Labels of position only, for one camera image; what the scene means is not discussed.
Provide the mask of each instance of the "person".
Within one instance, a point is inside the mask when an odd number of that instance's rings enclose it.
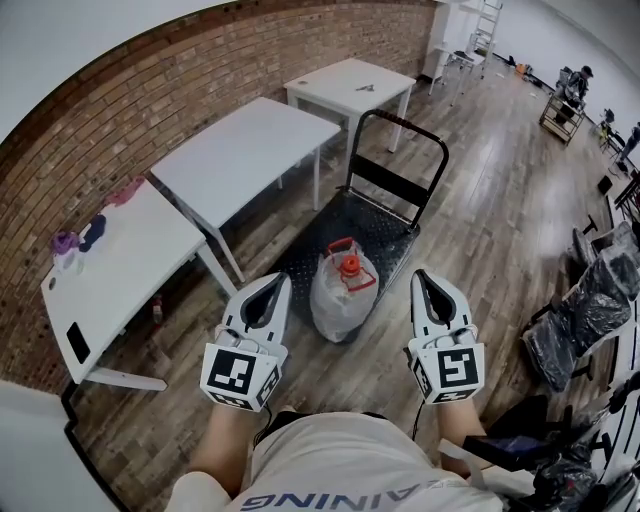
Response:
[[[624,163],[625,159],[629,156],[629,153],[631,153],[636,148],[638,142],[640,142],[640,123],[638,123],[631,129],[631,137],[629,137],[629,140],[620,153],[618,164]]]
[[[435,407],[451,443],[485,435],[472,400]],[[167,512],[502,510],[497,495],[467,484],[465,462],[443,454],[442,469],[434,467],[400,429],[372,413],[280,412],[258,440],[241,492],[254,417],[214,406]]]
[[[569,106],[562,105],[560,112],[556,114],[555,122],[563,126],[573,117],[574,109],[584,107],[584,97],[589,90],[589,79],[593,78],[590,66],[582,66],[580,71],[574,71],[569,75],[566,83],[560,83],[556,90],[556,96],[565,101]]]

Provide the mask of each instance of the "white wall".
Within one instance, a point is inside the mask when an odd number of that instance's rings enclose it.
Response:
[[[429,35],[422,74],[431,79],[442,76],[448,55],[436,47],[446,46],[451,51],[466,50],[469,37],[476,29],[478,14],[460,9],[461,5],[479,8],[482,0],[465,0],[461,3],[437,3],[436,13]]]
[[[0,510],[117,512],[69,444],[54,395],[0,381]]]
[[[232,0],[0,2],[0,142],[67,78],[132,37]]]
[[[590,65],[595,77],[589,81],[585,98],[587,115],[597,122],[602,111],[610,108],[616,115],[614,126],[625,139],[640,121],[640,79],[620,65],[604,45],[545,3],[507,0],[496,39],[498,55],[513,55],[516,62],[530,64],[534,75],[552,87],[562,67]]]
[[[611,50],[640,77],[637,0],[543,0]]]

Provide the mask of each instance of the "forearm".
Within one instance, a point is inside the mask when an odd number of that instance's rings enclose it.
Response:
[[[207,429],[191,457],[190,471],[211,475],[231,498],[240,492],[255,427],[251,412],[214,406]]]
[[[480,423],[480,418],[476,411],[473,400],[460,400],[436,406],[438,417],[438,430],[440,437],[446,439],[456,446],[462,447],[467,436],[484,436],[486,432]],[[482,461],[481,469],[490,464]],[[469,469],[465,462],[452,459],[442,454],[442,468],[452,471],[466,478],[469,476]]]

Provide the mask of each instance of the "white table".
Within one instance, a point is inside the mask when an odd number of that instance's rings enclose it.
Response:
[[[122,206],[102,213],[106,230],[84,257],[80,274],[55,268],[40,288],[51,327],[74,382],[101,382],[162,391],[160,379],[96,366],[127,323],[160,286],[198,254],[213,274],[222,271],[204,235],[195,229],[149,182]],[[50,289],[52,278],[55,285]],[[67,336],[77,324],[86,345],[80,362]]]
[[[215,237],[244,282],[220,227],[275,180],[282,188],[281,176],[311,152],[317,210],[320,147],[339,131],[324,119],[258,98],[189,139],[151,172],[175,195],[185,216]]]
[[[404,119],[411,87],[416,81],[408,76],[357,59],[347,59],[318,69],[284,84],[289,105],[298,108],[298,100],[306,100],[338,112],[348,118],[345,168],[353,149],[353,139],[360,116],[402,94],[398,117]],[[398,147],[401,127],[395,125],[389,151]]]

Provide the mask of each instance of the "orange bottle cap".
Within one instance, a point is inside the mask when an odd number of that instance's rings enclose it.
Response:
[[[360,272],[360,258],[356,254],[345,256],[340,264],[340,271],[347,276],[356,275]]]

